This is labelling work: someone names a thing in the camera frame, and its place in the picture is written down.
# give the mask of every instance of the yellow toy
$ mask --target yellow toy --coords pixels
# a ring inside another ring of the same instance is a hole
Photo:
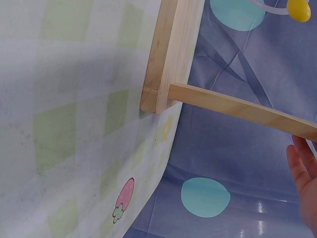
[[[306,22],[311,17],[311,8],[305,0],[288,0],[286,8],[295,21]]]

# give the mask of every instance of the light wood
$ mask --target light wood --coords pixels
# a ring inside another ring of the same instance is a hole
[[[171,83],[187,83],[205,0],[162,0],[141,97],[141,110],[173,106]]]
[[[183,83],[171,84],[168,97],[317,142],[316,124],[245,100]]]

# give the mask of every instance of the teal circle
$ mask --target teal circle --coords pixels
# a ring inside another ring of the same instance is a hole
[[[209,178],[192,178],[183,183],[181,198],[184,207],[199,217],[215,217],[228,206],[230,193]]]
[[[265,16],[265,11],[250,0],[210,0],[210,6],[222,24],[237,31],[256,28]]]

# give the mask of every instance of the blue polka dot fabric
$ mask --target blue polka dot fabric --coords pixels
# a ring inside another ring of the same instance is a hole
[[[249,0],[206,0],[189,84],[316,122],[316,24],[314,14],[303,24]],[[125,238],[312,238],[290,143],[284,132],[184,104],[163,178]]]

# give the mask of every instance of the finger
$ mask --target finger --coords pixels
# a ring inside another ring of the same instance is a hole
[[[286,149],[288,166],[291,171],[294,183],[299,194],[304,187],[311,181],[311,178],[299,156],[294,145],[289,145]]]
[[[301,157],[303,164],[305,165],[308,174],[311,176],[312,179],[317,177],[317,161],[312,153],[311,149],[309,148],[307,141],[303,138],[292,136],[294,145],[296,150]]]

